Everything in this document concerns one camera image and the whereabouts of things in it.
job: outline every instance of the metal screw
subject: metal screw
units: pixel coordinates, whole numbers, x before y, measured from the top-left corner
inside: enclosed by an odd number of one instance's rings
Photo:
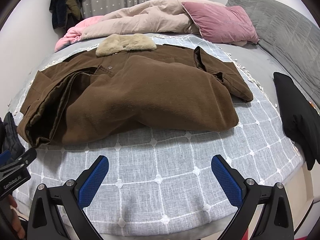
[[[278,182],[278,183],[277,183],[277,187],[278,187],[278,188],[283,188],[283,184],[280,183],[280,182]]]
[[[254,180],[253,179],[247,179],[247,183],[252,186],[254,184]]]
[[[75,181],[73,179],[69,179],[66,182],[67,186],[72,186],[74,183],[75,183]]]
[[[40,185],[38,186],[38,189],[39,189],[39,190],[43,190],[43,189],[44,189],[44,184],[40,184]]]

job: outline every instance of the bedsheet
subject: bedsheet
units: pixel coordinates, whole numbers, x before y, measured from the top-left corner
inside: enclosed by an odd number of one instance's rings
[[[195,35],[149,36],[157,44],[201,46],[220,60],[231,61],[219,45]],[[71,45],[44,60],[38,69],[92,49],[101,40]],[[222,133],[144,128],[83,145],[44,146],[37,150],[38,157],[29,166],[31,180],[16,190],[14,197],[30,207],[38,184],[62,185],[67,179],[77,178],[99,155],[105,155],[110,163],[109,173],[84,211],[106,238],[158,235],[154,239],[167,239],[170,235],[172,240],[181,239],[187,230],[196,230],[197,236],[191,239],[198,239],[222,230],[236,208],[230,205],[211,172],[212,156],[221,154],[245,178],[263,185],[285,181],[303,163],[300,153],[284,135],[274,106],[253,78],[242,70],[240,73],[254,100],[243,103],[233,98],[239,116],[236,127]],[[35,72],[11,103],[16,123],[22,118],[19,108],[34,75]],[[63,209],[61,214],[70,225]]]
[[[250,72],[250,75],[255,78],[263,91],[268,96],[273,105],[278,104],[276,95],[276,88],[273,83],[273,73],[280,72],[292,77],[288,71],[268,52],[266,52],[259,44],[246,44],[243,47],[229,45],[229,44],[217,44],[223,51],[230,53],[232,59],[236,59],[241,65],[240,68]],[[317,111],[319,108],[316,103],[308,95],[307,92],[300,86],[300,84],[292,77],[294,84],[299,88],[306,99],[313,103]]]

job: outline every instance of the pink blanket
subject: pink blanket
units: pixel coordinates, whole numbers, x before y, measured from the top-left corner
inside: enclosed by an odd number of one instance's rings
[[[63,49],[64,47],[69,46],[70,44],[74,44],[74,43],[80,41],[82,31],[86,27],[97,23],[101,17],[102,17],[102,15],[93,16],[93,17],[84,19],[83,21],[79,22],[74,27],[71,27],[68,30],[68,32],[61,39],[58,40],[58,42],[54,48],[54,52],[57,52],[57,51]]]
[[[215,4],[208,0],[150,0],[129,8],[122,8],[104,16],[90,17],[68,30],[56,46],[55,52],[78,41],[134,33],[191,33],[200,34],[199,28],[185,12],[181,2]]]

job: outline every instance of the beige duvet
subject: beige duvet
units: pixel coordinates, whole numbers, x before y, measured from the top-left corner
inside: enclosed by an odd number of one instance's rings
[[[83,30],[81,40],[106,37],[111,34],[190,33],[200,34],[199,28],[184,11],[181,2],[191,1],[224,6],[208,0],[150,0],[103,16],[98,23]]]

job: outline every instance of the beige fur collar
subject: beige fur collar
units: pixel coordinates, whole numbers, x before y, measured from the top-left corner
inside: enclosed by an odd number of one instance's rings
[[[155,50],[156,48],[157,46],[151,38],[140,33],[134,35],[112,34],[100,43],[96,55],[102,57],[121,50]]]

